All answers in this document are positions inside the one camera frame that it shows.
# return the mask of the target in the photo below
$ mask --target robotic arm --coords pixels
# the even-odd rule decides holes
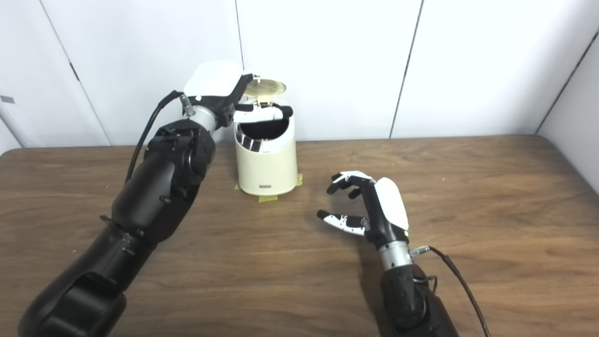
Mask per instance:
[[[112,218],[101,216],[106,227],[93,244],[29,305],[19,323],[20,337],[110,333],[125,310],[123,292],[193,205],[214,158],[212,134],[232,123],[253,78],[232,62],[210,62],[198,68],[184,92],[174,91],[161,101],[156,114],[179,97],[185,118],[158,129],[143,162],[116,197]]]
[[[396,184],[385,177],[375,181],[360,171],[341,172],[331,179],[328,194],[340,188],[356,187],[349,198],[362,194],[368,219],[325,210],[319,210],[317,216],[333,227],[365,236],[378,250],[385,270],[380,287],[395,336],[459,337],[443,303],[429,287],[433,276],[427,277],[412,261],[413,257],[434,248],[409,249],[406,209]]]

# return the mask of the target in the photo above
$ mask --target wooden table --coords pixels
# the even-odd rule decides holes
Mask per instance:
[[[94,240],[131,147],[20,149],[0,160],[0,335]],[[597,336],[599,198],[545,139],[506,136],[298,143],[304,185],[277,201],[235,190],[232,145],[187,218],[126,292],[111,336],[388,336],[379,255],[316,218],[365,215],[329,177],[393,179],[412,247],[451,255],[495,337]],[[433,255],[462,337],[482,336],[458,281]]]

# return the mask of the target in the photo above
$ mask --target black robotic arm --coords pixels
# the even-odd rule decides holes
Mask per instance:
[[[112,218],[101,217],[106,227],[93,244],[29,305],[19,323],[20,337],[104,337],[110,333],[125,310],[123,292],[193,205],[215,155],[211,134],[231,124],[234,107],[253,75],[237,79],[227,96],[195,95],[190,100],[183,93],[167,96],[166,103],[178,96],[191,102],[184,103],[184,113],[202,113],[199,120],[211,129],[186,118],[158,130],[143,162],[116,197]]]

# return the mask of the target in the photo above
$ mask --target black cable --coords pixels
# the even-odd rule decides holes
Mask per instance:
[[[437,292],[437,285],[439,283],[439,278],[436,276],[429,276],[428,277],[429,281],[433,281],[434,283],[432,284],[432,293],[435,294]]]
[[[453,264],[453,262],[451,261],[451,258],[449,258],[448,255],[443,254],[439,249],[437,249],[435,247],[429,246],[428,248],[430,248],[431,251],[434,252],[435,254],[439,255],[439,257],[441,257],[443,262],[445,262],[445,264],[449,267],[449,269],[451,269],[453,274],[458,278],[459,282],[462,284],[462,287],[466,291],[466,295],[468,295],[468,298],[470,299],[470,302],[472,303],[474,310],[476,311],[476,315],[479,317],[480,325],[483,327],[483,332],[485,333],[485,337],[491,337],[491,333],[489,333],[489,328],[486,325],[485,317],[483,316],[483,313],[480,310],[479,304],[476,303],[476,299],[474,299],[474,295],[472,295],[472,291],[470,291],[468,284],[466,284],[466,280],[464,280],[462,275],[459,273],[458,268],[455,266],[455,264]]]
[[[127,183],[127,181],[131,179],[131,176],[133,176],[133,171],[135,170],[135,162],[137,161],[137,157],[140,155],[141,147],[144,146],[146,137],[148,136],[148,133],[150,133],[150,129],[152,129],[152,125],[154,124],[156,117],[158,117],[158,113],[160,112],[160,110],[164,109],[164,107],[167,106],[168,103],[176,100],[177,97],[181,96],[181,94],[182,92],[173,90],[170,94],[168,94],[165,98],[161,99],[160,102],[158,102],[158,106],[156,106],[154,112],[152,112],[152,115],[150,116],[150,119],[146,124],[146,128],[144,129],[144,132],[141,133],[140,141],[137,142],[135,150],[133,151],[133,157],[131,157],[131,162],[129,163],[129,169],[127,170],[127,177],[125,177],[125,183]]]

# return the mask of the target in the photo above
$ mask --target open lid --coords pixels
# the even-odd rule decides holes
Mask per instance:
[[[278,96],[284,93],[285,90],[287,90],[287,86],[281,82],[257,77],[247,85],[244,95],[256,97],[259,103],[267,103],[270,102],[271,97]]]

